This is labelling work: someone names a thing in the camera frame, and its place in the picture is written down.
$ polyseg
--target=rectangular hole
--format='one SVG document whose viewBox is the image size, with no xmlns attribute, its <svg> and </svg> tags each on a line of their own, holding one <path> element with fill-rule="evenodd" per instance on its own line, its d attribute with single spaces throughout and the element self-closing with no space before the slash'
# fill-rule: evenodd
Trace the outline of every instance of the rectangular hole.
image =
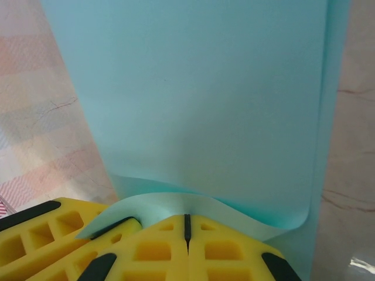
<svg viewBox="0 0 375 281">
<path fill-rule="evenodd" d="M 7 265 L 26 255 L 21 236 L 17 235 L 0 245 L 0 266 Z"/>
<path fill-rule="evenodd" d="M 170 230 L 173 230 L 173 229 L 174 229 L 173 224 L 167 224 L 167 225 L 164 225 L 164 226 L 160 227 L 161 231 L 170 231 Z"/>
<path fill-rule="evenodd" d="M 209 269 L 208 281 L 251 281 L 250 272 L 247 269 Z"/>
<path fill-rule="evenodd" d="M 135 251 L 135 261 L 169 261 L 171 246 L 166 242 L 141 242 Z"/>
<path fill-rule="evenodd" d="M 81 215 L 77 211 L 57 217 L 57 226 L 63 236 L 81 229 L 83 225 Z"/>
<path fill-rule="evenodd" d="M 30 230 L 30 238 L 35 249 L 41 248 L 54 241 L 48 223 L 42 224 Z"/>
<path fill-rule="evenodd" d="M 121 240 L 121 237 L 122 237 L 121 233 L 117 234 L 116 236 L 114 236 L 114 237 L 111 238 L 111 243 L 112 244 L 117 243 L 118 241 Z"/>
<path fill-rule="evenodd" d="M 215 230 L 214 227 L 212 227 L 212 226 L 210 226 L 210 225 L 208 225 L 208 224 L 201 224 L 201 225 L 200 225 L 200 229 L 201 229 L 201 230 Z"/>
<path fill-rule="evenodd" d="M 58 274 L 53 275 L 47 281 L 69 281 L 65 271 L 60 271 Z"/>
<path fill-rule="evenodd" d="M 97 252 L 91 252 L 89 253 L 88 255 L 82 257 L 78 262 L 76 262 L 76 268 L 79 272 L 79 275 L 82 274 L 82 272 L 84 272 L 84 270 L 86 269 L 86 267 L 88 267 L 88 265 L 90 264 L 90 262 L 96 258 L 96 256 L 98 255 Z"/>
<path fill-rule="evenodd" d="M 206 259 L 242 260 L 240 246 L 232 241 L 208 242 L 204 247 Z"/>
<path fill-rule="evenodd" d="M 123 281 L 165 281 L 165 272 L 125 272 Z"/>
</svg>

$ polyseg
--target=checkered cloth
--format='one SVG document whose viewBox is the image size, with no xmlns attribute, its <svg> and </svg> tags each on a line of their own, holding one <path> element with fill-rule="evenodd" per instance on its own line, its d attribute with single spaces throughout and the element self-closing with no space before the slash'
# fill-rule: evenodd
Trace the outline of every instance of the checkered cloth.
<svg viewBox="0 0 375 281">
<path fill-rule="evenodd" d="M 5 217 L 8 215 L 8 212 L 6 210 L 6 207 L 2 201 L 0 201 L 0 218 Z"/>
<path fill-rule="evenodd" d="M 0 212 L 61 196 L 116 200 L 39 1 L 0 0 Z"/>
</svg>

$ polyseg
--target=light blue paper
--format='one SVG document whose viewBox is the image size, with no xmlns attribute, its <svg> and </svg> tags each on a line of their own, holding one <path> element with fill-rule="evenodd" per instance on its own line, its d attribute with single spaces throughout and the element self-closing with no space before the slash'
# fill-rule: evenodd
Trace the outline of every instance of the light blue paper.
<svg viewBox="0 0 375 281">
<path fill-rule="evenodd" d="M 284 229 L 312 204 L 271 241 L 307 280 L 349 1 L 42 4 L 119 196 L 205 194 Z"/>
<path fill-rule="evenodd" d="M 208 196 L 181 192 L 158 192 L 135 195 L 109 206 L 77 237 L 92 237 L 93 234 L 103 229 L 104 221 L 106 226 L 109 226 L 123 218 L 134 217 L 143 228 L 147 228 L 173 215 L 183 214 L 203 215 L 260 241 L 290 230 L 262 224 Z"/>
</svg>

